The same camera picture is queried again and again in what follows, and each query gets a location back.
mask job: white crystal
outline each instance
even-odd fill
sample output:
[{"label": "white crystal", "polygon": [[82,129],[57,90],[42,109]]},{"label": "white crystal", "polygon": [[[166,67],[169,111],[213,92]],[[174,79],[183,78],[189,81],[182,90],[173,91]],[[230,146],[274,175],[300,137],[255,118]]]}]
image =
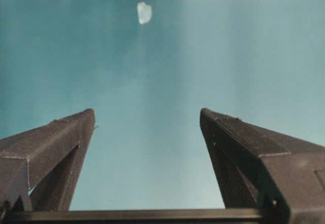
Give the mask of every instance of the white crystal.
[{"label": "white crystal", "polygon": [[144,2],[139,2],[137,6],[138,18],[140,24],[145,24],[151,20],[152,8]]}]

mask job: gray seam line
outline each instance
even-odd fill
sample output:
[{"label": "gray seam line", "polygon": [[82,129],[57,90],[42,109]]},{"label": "gray seam line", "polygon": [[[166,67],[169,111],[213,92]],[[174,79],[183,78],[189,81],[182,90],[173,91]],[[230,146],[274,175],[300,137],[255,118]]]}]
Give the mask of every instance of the gray seam line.
[{"label": "gray seam line", "polygon": [[19,156],[1,156],[0,158],[8,158],[8,159],[25,159],[27,162],[27,185],[28,190],[30,190],[30,178],[29,178],[29,159]]}]

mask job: teal background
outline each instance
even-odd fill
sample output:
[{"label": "teal background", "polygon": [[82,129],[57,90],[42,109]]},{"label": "teal background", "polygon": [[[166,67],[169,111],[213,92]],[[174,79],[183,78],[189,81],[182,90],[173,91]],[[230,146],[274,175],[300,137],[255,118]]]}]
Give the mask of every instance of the teal background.
[{"label": "teal background", "polygon": [[324,8],[0,0],[0,138],[94,108],[72,209],[221,208],[200,109],[324,145]]}]

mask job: small white fragment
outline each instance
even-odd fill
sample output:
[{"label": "small white fragment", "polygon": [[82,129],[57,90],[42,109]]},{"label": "small white fragment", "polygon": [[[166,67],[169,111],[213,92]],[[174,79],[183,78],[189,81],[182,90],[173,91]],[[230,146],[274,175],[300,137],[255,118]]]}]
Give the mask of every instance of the small white fragment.
[{"label": "small white fragment", "polygon": [[148,23],[152,17],[152,8],[144,2],[139,2],[137,6],[138,18],[140,24]]}]

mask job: blue backdrop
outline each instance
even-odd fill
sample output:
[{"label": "blue backdrop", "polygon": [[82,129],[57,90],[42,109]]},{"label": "blue backdrop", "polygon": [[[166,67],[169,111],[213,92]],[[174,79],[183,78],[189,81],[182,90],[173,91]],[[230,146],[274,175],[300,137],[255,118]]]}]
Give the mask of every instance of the blue backdrop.
[{"label": "blue backdrop", "polygon": [[324,7],[0,0],[0,138],[94,108],[72,209],[223,207],[200,109],[323,144]]}]

